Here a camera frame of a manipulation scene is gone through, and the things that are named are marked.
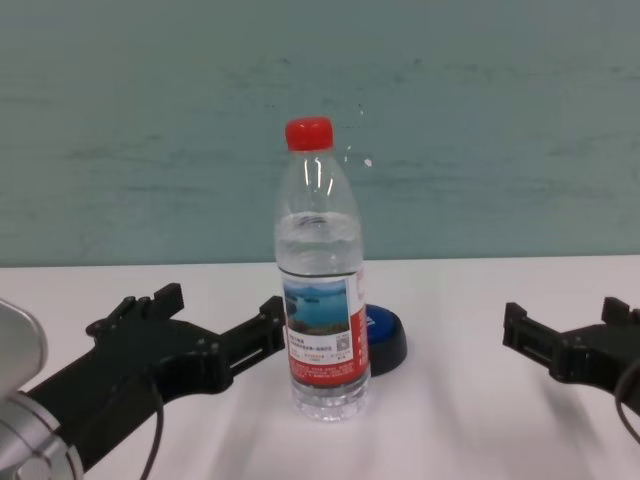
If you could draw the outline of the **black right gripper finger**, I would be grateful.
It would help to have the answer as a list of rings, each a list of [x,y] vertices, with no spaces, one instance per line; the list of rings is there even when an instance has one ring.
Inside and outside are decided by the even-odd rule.
[[[566,377],[562,334],[531,319],[515,302],[505,305],[502,344],[545,367],[552,378]]]
[[[601,320],[609,330],[638,331],[639,309],[631,308],[627,303],[616,297],[605,297]]]

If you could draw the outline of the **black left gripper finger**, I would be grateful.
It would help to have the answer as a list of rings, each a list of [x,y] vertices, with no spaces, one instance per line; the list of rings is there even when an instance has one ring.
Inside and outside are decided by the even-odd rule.
[[[125,297],[105,318],[86,327],[86,334],[95,341],[101,341],[117,332],[140,329],[170,320],[184,308],[182,287],[179,283],[169,283],[157,290],[152,297]]]
[[[286,315],[280,296],[272,296],[258,314],[221,335],[231,378],[285,349]]]

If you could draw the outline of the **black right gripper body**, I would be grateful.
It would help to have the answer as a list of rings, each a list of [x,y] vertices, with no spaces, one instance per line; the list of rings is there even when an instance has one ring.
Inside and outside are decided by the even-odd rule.
[[[555,335],[549,375],[561,383],[613,394],[623,373],[638,359],[638,325],[591,325]]]

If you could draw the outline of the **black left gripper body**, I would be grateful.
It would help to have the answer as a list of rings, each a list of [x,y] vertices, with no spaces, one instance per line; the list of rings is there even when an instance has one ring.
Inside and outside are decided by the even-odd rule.
[[[59,436],[92,468],[158,403],[228,389],[230,353],[221,335],[185,321],[122,321],[97,331],[89,352],[27,395],[54,416]]]

